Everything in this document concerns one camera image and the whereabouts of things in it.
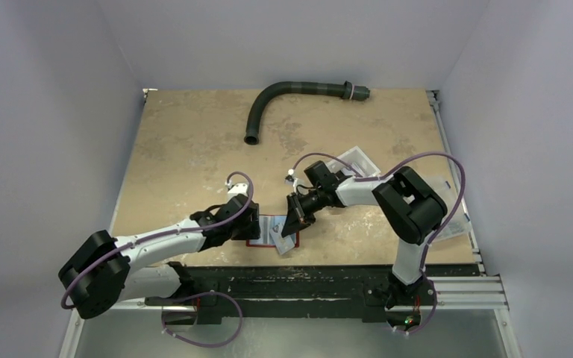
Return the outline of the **red card holder wallet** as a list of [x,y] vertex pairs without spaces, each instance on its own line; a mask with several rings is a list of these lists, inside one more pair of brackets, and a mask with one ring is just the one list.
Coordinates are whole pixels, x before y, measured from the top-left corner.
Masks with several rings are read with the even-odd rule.
[[299,233],[282,237],[281,231],[286,223],[286,216],[261,215],[259,218],[260,235],[256,239],[248,239],[247,247],[275,248],[279,254],[284,254],[300,246]]

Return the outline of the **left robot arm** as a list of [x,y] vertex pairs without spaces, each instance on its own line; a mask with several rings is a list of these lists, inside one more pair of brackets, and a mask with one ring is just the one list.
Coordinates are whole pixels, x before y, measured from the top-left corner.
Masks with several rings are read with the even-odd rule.
[[243,194],[147,233],[112,237],[107,230],[97,231],[59,270],[65,288],[60,305],[90,319],[135,298],[185,304],[192,297],[192,279],[180,263],[170,262],[171,257],[246,240],[259,232],[259,206]]

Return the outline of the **white plastic card box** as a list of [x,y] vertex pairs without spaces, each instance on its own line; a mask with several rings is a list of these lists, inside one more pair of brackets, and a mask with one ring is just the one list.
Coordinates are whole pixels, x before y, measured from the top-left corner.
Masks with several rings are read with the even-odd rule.
[[337,158],[339,161],[332,159],[327,162],[331,172],[342,172],[344,175],[358,174],[365,178],[377,177],[381,173],[380,169],[359,146],[354,146]]

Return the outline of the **white VIP card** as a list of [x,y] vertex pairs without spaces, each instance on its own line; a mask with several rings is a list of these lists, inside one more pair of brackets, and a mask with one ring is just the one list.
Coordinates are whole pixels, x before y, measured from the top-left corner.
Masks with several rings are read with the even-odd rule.
[[260,238],[259,244],[264,246],[274,246],[274,236],[282,237],[282,230],[286,216],[265,216],[260,217]]

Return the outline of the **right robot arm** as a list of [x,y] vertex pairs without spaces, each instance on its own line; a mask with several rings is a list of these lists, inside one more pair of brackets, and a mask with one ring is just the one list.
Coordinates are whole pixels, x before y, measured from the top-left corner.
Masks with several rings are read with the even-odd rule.
[[424,241],[440,228],[448,213],[444,200],[409,166],[402,166],[388,179],[331,172],[322,161],[308,166],[304,173],[313,188],[306,194],[295,191],[286,197],[281,235],[290,236],[311,226],[316,222],[315,213],[326,207],[379,207],[399,238],[390,296],[400,304],[416,297],[417,282],[423,276]]

